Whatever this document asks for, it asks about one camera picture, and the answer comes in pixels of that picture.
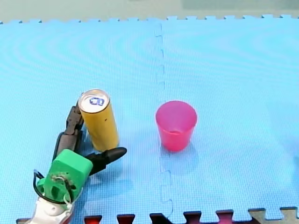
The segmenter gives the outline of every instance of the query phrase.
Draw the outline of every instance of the black cable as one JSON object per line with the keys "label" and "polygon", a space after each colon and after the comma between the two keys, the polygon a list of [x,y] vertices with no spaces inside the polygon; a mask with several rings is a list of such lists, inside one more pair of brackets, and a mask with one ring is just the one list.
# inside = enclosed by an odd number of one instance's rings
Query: black cable
{"label": "black cable", "polygon": [[[52,200],[50,198],[47,198],[45,197],[44,195],[42,195],[42,193],[37,189],[37,186],[36,186],[36,178],[38,179],[43,179],[44,176],[38,172],[37,170],[34,170],[34,177],[33,177],[33,189],[34,191],[37,193],[37,195],[39,197],[41,197],[42,199],[48,201],[48,202],[51,202],[51,203],[54,203],[54,204],[65,204],[65,202],[59,202],[59,201],[55,201],[55,200]],[[65,183],[65,188],[67,189],[68,193],[69,193],[69,196],[70,196],[70,201],[69,203],[72,203],[73,202],[73,193],[71,191],[71,186],[69,184],[69,182],[64,179],[64,183]]]}

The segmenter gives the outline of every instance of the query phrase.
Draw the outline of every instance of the plastic cup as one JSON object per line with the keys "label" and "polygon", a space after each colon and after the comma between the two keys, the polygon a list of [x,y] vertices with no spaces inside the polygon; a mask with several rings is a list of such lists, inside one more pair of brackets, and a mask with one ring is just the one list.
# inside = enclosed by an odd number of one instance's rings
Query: plastic cup
{"label": "plastic cup", "polygon": [[190,142],[197,123],[196,111],[182,101],[170,101],[156,112],[162,145],[169,151],[183,150]]}

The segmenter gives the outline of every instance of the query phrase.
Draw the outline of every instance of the floor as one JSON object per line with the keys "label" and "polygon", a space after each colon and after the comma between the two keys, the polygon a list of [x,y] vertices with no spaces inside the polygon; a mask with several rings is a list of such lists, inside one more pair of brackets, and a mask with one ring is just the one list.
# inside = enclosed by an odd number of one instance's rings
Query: floor
{"label": "floor", "polygon": [[[183,19],[188,15],[204,18],[214,15],[223,18],[225,15],[243,15],[260,17],[263,14],[290,14],[294,18],[299,16],[298,0],[86,0],[76,4],[74,1],[40,1],[40,0],[0,0],[0,21],[11,20],[27,22],[31,19],[48,21],[59,19],[62,21],[79,19],[86,21],[97,18],[101,21],[109,18],[124,20],[128,17],[138,17],[140,20],[148,17],[166,19],[176,15]],[[295,210],[282,211],[283,221],[264,221],[264,212],[251,212],[261,224],[299,224]]]}

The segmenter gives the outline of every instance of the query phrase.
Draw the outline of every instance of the yellow can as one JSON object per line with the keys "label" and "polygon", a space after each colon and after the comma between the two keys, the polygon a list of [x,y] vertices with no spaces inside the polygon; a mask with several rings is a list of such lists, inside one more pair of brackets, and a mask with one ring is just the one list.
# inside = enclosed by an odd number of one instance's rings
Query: yellow can
{"label": "yellow can", "polygon": [[93,147],[101,152],[117,147],[119,136],[108,94],[98,89],[86,91],[78,106]]}

